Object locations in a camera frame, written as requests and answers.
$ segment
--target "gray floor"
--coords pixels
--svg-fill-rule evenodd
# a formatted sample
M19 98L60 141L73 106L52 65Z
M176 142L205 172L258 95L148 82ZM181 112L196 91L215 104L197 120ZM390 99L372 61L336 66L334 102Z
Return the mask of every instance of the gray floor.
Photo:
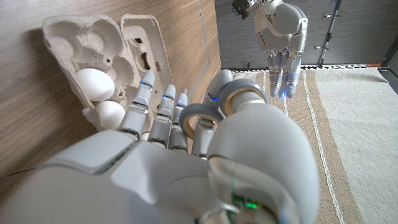
M266 67L254 35L253 12L245 20L231 12L233 0L217 0L216 17L221 66L243 68ZM330 19L323 15L334 10L330 0L285 0L307 15L308 37L303 64L317 64ZM343 0L341 17L336 19L325 63L380 63L398 34L398 1Z
M398 94L398 76L390 70L380 73L390 83L391 88Z

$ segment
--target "cardboard egg carton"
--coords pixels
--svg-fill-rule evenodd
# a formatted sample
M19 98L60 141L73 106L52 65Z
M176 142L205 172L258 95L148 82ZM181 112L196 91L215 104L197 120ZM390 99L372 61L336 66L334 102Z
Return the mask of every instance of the cardboard egg carton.
M95 104L77 84L74 74L82 68L95 68L108 74L115 92L109 99L128 108L142 76L151 69L155 86L149 104L148 131L166 87L173 83L162 34L154 16L122 17L120 27L107 16L55 16L43 23L46 48L81 101L83 114L98 131L104 130Z

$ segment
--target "led light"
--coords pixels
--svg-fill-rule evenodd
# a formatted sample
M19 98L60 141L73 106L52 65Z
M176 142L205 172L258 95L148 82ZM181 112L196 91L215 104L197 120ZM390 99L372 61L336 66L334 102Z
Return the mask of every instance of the led light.
M257 209L257 205L255 203L248 202L246 205L248 206L248 208Z

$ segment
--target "beige cloth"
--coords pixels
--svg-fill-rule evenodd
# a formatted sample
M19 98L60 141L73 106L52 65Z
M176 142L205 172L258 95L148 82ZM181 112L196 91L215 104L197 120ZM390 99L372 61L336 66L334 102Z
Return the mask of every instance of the beige cloth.
M316 223L364 223L321 103L316 75L315 71L302 74L294 99L269 98L269 103L300 125L312 145L320 177L320 206ZM267 72L239 73L235 78L255 80L269 95Z
M397 94L375 68L316 74L321 103L363 219L398 223Z

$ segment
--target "egg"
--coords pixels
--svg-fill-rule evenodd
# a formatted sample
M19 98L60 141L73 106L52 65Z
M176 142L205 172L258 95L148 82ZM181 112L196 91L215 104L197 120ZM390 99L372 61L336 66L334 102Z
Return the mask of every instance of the egg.
M112 78L100 70L83 68L77 71L74 77L78 86L90 101L107 100L114 93Z
M105 129L118 128L126 114L119 103L109 100L99 102L95 105L95 109L99 114L101 126Z

